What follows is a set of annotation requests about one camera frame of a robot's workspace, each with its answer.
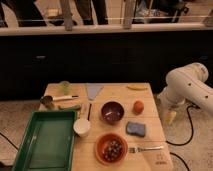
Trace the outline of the yellowish translucent gripper finger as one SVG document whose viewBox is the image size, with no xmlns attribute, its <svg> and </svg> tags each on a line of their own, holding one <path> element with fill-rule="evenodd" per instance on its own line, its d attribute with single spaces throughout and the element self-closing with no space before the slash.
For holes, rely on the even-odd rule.
<svg viewBox="0 0 213 171">
<path fill-rule="evenodd" d="M 167 114 L 167 124 L 171 125 L 177 115 L 176 111 L 169 111 Z"/>
</svg>

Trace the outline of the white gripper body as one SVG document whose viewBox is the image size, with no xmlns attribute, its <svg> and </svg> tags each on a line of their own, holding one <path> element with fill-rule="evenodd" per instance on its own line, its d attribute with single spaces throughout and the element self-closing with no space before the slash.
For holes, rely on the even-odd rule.
<svg viewBox="0 0 213 171">
<path fill-rule="evenodd" d="M 165 109 L 178 108 L 185 103 L 185 98 L 171 89 L 164 89 L 157 98 Z"/>
</svg>

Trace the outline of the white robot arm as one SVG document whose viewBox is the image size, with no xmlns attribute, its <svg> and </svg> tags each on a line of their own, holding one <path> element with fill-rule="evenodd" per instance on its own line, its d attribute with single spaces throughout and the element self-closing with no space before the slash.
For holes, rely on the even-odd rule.
<svg viewBox="0 0 213 171">
<path fill-rule="evenodd" d="M 169 71 L 166 75 L 166 87 L 157 96 L 163 107 L 161 122 L 168 125 L 175 108 L 189 100 L 208 114 L 213 114 L 213 88 L 205 81 L 209 72 L 201 63 L 191 63 Z"/>
</svg>

